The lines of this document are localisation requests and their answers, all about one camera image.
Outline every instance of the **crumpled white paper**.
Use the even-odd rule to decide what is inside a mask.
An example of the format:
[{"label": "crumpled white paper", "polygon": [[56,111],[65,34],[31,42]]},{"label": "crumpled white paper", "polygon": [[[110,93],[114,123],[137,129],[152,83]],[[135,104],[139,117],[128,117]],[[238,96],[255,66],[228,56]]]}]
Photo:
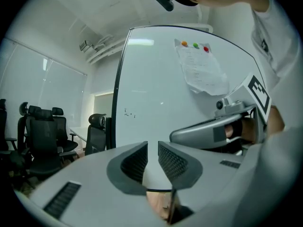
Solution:
[{"label": "crumpled white paper", "polygon": [[[185,47],[175,39],[175,48],[186,83],[195,93],[205,91],[213,96],[229,93],[228,78],[212,54],[210,45],[198,45],[199,49],[189,43]],[[204,46],[209,49],[208,52],[204,50]]]}]

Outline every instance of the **ceiling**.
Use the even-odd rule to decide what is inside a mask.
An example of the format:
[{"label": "ceiling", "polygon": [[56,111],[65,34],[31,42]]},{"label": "ceiling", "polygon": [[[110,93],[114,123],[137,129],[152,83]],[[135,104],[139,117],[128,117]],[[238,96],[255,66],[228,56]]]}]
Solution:
[{"label": "ceiling", "polygon": [[196,23],[196,7],[175,3],[167,12],[156,0],[56,0],[97,35],[126,36],[129,28],[152,24]]}]

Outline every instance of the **white t-shirt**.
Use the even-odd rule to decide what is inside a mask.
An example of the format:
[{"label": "white t-shirt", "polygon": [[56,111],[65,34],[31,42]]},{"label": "white t-shirt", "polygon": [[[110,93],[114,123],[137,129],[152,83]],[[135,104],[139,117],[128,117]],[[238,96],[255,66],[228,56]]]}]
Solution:
[{"label": "white t-shirt", "polygon": [[259,54],[273,104],[277,106],[286,125],[302,125],[303,117],[297,117],[297,114],[303,115],[303,52],[300,35],[276,0],[269,0],[266,12],[253,11],[252,14],[255,28],[251,39]]}]

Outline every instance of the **chair headrest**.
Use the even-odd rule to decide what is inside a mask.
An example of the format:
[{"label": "chair headrest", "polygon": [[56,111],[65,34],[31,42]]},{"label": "chair headrest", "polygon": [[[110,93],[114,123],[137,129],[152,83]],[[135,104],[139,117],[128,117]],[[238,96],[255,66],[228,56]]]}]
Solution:
[{"label": "chair headrest", "polygon": [[104,118],[105,115],[106,114],[98,114],[98,113],[92,114],[89,117],[89,123],[94,127],[103,129],[105,125],[105,118]]},{"label": "chair headrest", "polygon": [[21,103],[21,105],[19,106],[19,113],[24,116],[27,114],[27,104],[28,102],[23,102]]},{"label": "chair headrest", "polygon": [[63,110],[61,108],[52,108],[52,114],[53,115],[63,115]]},{"label": "chair headrest", "polygon": [[28,108],[28,113],[29,114],[34,114],[35,111],[38,110],[38,109],[41,109],[41,108],[38,107],[38,106],[32,106],[32,105],[30,105],[30,107]]},{"label": "chair headrest", "polygon": [[5,110],[5,101],[6,99],[0,99],[0,109]]},{"label": "chair headrest", "polygon": [[53,120],[53,114],[51,110],[47,109],[37,109],[34,112],[34,117],[36,120],[47,120],[52,121]]}]

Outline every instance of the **black whiteboard edge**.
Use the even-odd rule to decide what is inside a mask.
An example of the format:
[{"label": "black whiteboard edge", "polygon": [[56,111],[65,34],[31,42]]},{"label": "black whiteboard edge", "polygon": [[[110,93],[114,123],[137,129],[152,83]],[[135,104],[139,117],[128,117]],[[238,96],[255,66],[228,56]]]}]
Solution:
[{"label": "black whiteboard edge", "polygon": [[119,82],[120,82],[120,76],[121,76],[121,71],[122,71],[122,65],[123,65],[123,60],[125,56],[125,51],[127,48],[128,40],[132,32],[132,28],[129,30],[127,38],[125,40],[121,58],[119,61],[118,65],[118,70],[117,70],[117,75],[116,75],[116,80],[115,80],[115,87],[114,87],[114,94],[113,94],[113,105],[112,105],[112,127],[111,127],[111,147],[116,148],[116,113],[117,113],[117,100],[118,100],[118,90],[119,90]]},{"label": "black whiteboard edge", "polygon": [[224,38],[222,38],[222,37],[220,37],[218,35],[214,35],[212,33],[203,31],[201,29],[184,27],[184,26],[177,26],[177,25],[147,25],[147,26],[140,26],[140,27],[131,28],[129,30],[129,32],[128,32],[127,39],[126,39],[126,41],[124,43],[124,47],[123,47],[123,50],[122,50],[122,55],[121,55],[121,58],[120,58],[120,61],[119,61],[119,65],[118,65],[116,80],[115,80],[115,88],[114,88],[114,95],[113,95],[113,106],[112,106],[112,134],[111,134],[111,141],[112,141],[111,145],[112,145],[112,148],[116,148],[116,110],[117,110],[118,90],[119,90],[120,76],[121,76],[122,65],[123,65],[123,60],[124,60],[124,56],[125,56],[125,51],[126,51],[126,48],[127,48],[128,40],[129,40],[129,37],[131,35],[132,30],[138,29],[138,28],[148,28],[148,27],[178,27],[178,28],[192,29],[192,30],[196,30],[196,31],[200,31],[200,32],[203,32],[203,33],[207,33],[207,34],[216,36],[216,37],[218,37],[220,39],[223,39],[223,40],[225,40],[225,41],[227,41],[227,42],[229,42],[229,43],[237,46],[238,48],[240,48],[241,50],[243,50],[245,53],[247,53],[248,55],[250,55],[254,59],[255,64],[257,65],[258,70],[260,72],[264,88],[266,89],[266,85],[265,85],[262,73],[260,71],[260,68],[259,68],[259,66],[258,66],[255,58],[251,54],[249,54],[246,50],[242,49],[241,47],[239,47],[238,45],[234,44],[233,42],[231,42],[231,41],[229,41],[227,39],[224,39]]}]

